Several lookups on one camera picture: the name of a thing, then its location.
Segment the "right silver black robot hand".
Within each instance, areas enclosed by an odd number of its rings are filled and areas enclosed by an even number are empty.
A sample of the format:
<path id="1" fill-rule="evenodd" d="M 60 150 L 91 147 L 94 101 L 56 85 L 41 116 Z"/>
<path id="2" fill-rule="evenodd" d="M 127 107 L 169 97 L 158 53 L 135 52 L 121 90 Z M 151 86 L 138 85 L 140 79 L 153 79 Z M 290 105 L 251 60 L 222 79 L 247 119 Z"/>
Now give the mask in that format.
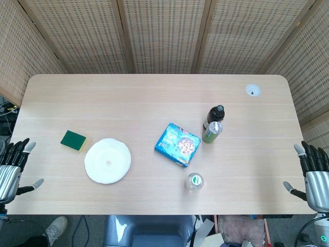
<path id="1" fill-rule="evenodd" d="M 328 213 L 328 154 L 305 141 L 294 145 L 302 168 L 305 192 L 297 190 L 287 181 L 283 182 L 287 191 L 306 201 L 318 213 Z"/>

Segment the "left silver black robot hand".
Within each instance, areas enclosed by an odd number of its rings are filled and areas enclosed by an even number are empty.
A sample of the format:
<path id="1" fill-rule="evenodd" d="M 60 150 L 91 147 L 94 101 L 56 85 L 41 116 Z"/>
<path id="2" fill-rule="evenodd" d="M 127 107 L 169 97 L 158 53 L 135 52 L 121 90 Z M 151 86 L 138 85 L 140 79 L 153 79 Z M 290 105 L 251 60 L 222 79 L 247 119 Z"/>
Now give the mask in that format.
<path id="1" fill-rule="evenodd" d="M 44 179 L 39 179 L 30 186 L 19 187 L 28 156 L 35 146 L 36 143 L 28 138 L 15 144 L 6 144 L 1 140 L 1 207 L 12 202 L 16 196 L 36 190 L 43 184 Z"/>

